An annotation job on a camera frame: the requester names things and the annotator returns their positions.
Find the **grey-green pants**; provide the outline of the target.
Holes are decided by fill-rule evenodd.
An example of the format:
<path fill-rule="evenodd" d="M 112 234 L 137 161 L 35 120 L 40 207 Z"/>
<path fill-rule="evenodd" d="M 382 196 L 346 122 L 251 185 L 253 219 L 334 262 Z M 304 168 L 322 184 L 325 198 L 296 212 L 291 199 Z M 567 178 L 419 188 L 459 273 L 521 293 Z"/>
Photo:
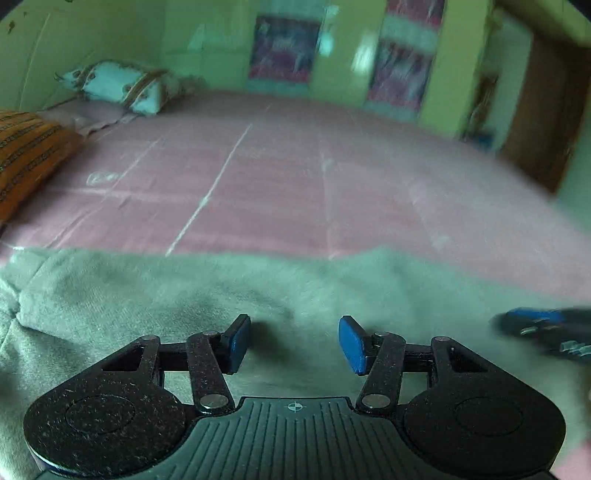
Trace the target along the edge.
<path fill-rule="evenodd" d="M 337 340 L 345 315 L 412 343 L 448 336 L 556 403 L 567 438 L 555 473 L 586 479 L 589 369 L 490 324 L 517 307 L 572 305 L 386 249 L 339 260 L 26 249 L 1 269 L 1 475 L 36 476 L 22 420 L 46 391 L 140 336 L 181 342 L 248 314 L 253 343 L 229 381 L 235 395 L 355 396 L 361 382 Z"/>

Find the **pink bed sheet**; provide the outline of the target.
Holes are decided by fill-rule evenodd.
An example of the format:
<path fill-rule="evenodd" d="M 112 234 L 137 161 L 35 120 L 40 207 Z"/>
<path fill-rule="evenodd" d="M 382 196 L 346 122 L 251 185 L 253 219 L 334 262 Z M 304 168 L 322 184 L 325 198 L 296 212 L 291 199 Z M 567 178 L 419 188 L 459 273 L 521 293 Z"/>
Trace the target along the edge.
<path fill-rule="evenodd" d="M 19 208 L 26 249 L 339 260 L 377 249 L 573 305 L 590 239 L 506 163 L 415 126 L 209 94 L 92 135 Z"/>

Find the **brown wooden door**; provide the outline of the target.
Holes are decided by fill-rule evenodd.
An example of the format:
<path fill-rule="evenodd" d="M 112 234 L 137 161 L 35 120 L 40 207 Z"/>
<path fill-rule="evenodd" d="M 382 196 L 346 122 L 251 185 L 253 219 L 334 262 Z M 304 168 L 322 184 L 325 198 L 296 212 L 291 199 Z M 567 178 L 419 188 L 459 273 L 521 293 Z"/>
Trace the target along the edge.
<path fill-rule="evenodd" d="M 557 193 L 590 94 L 590 49 L 536 36 L 501 156 Z"/>

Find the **lower right poster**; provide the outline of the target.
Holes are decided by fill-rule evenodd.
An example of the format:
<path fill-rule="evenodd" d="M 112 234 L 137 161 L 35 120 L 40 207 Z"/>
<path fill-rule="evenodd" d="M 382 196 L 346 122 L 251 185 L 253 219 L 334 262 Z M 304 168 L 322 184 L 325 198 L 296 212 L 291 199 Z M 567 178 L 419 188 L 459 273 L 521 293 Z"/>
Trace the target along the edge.
<path fill-rule="evenodd" d="M 365 108 L 401 122 L 418 120 L 434 56 L 381 40 Z"/>

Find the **poster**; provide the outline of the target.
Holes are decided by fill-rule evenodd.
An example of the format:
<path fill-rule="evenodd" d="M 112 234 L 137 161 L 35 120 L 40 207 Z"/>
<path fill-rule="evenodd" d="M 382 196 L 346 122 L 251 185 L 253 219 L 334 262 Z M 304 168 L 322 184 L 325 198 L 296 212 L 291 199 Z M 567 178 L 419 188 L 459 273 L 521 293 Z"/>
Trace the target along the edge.
<path fill-rule="evenodd" d="M 390 0 L 386 5 L 380 39 L 434 54 L 445 7 L 444 0 Z"/>
<path fill-rule="evenodd" d="M 381 40 L 365 108 L 401 122 L 418 120 L 434 56 Z"/>
<path fill-rule="evenodd" d="M 308 96 L 322 22 L 259 14 L 246 88 L 288 97 Z"/>

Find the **white patterned pillow far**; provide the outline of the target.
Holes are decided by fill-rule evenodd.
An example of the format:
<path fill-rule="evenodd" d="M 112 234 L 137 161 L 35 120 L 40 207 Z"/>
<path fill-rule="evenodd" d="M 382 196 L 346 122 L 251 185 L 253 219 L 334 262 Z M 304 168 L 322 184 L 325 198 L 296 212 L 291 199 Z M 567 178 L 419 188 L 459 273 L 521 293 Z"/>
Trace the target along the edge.
<path fill-rule="evenodd" d="M 117 104 L 142 116 L 155 116 L 172 100 L 197 93 L 204 87 L 200 77 L 181 77 L 167 69 L 115 60 L 101 60 L 63 74 L 55 73 L 54 79 L 86 100 Z"/>

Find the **orange striped pillow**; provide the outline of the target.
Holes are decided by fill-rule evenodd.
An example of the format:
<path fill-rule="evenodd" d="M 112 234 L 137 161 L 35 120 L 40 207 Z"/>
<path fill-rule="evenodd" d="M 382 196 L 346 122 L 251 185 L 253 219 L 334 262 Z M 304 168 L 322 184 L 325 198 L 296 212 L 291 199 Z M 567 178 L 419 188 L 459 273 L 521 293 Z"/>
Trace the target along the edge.
<path fill-rule="evenodd" d="M 1 111 L 1 224 L 84 144 L 84 137 L 32 112 Z"/>

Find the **green wardrobe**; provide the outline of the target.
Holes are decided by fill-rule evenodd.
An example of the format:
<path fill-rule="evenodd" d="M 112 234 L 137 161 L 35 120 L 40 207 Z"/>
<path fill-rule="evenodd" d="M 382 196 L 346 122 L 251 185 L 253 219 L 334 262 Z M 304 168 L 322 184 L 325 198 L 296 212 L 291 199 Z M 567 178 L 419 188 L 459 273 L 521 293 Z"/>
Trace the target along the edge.
<path fill-rule="evenodd" d="M 169 1 L 161 62 L 217 90 L 247 90 L 256 16 L 322 22 L 308 96 L 365 108 L 388 1 Z M 445 1 L 416 122 L 455 138 L 464 128 L 487 37 L 488 1 Z"/>

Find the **upper right poster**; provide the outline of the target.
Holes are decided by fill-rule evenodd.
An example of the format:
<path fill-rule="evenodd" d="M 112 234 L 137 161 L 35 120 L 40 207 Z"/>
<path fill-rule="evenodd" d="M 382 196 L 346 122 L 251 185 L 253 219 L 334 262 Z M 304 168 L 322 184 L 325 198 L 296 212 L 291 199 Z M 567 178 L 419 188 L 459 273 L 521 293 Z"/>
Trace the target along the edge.
<path fill-rule="evenodd" d="M 444 0 L 390 0 L 386 5 L 380 39 L 434 54 L 445 7 Z"/>

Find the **lower left poster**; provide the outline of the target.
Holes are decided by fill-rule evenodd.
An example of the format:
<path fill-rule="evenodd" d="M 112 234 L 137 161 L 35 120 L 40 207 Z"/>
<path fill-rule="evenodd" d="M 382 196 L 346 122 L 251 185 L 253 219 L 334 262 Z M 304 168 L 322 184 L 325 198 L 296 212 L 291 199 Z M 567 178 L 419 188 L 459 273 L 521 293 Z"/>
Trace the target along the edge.
<path fill-rule="evenodd" d="M 288 97 L 308 96 L 322 22 L 259 14 L 246 88 Z"/>

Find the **cream headboard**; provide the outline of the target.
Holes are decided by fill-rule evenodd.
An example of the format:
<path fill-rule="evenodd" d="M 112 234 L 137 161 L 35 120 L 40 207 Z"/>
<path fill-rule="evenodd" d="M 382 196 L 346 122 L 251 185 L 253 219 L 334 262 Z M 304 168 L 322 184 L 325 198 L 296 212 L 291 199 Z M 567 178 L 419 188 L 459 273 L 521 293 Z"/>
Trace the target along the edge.
<path fill-rule="evenodd" d="M 99 60 L 159 63 L 164 1 L 3 1 L 1 107 L 37 111 L 73 93 L 56 73 Z"/>

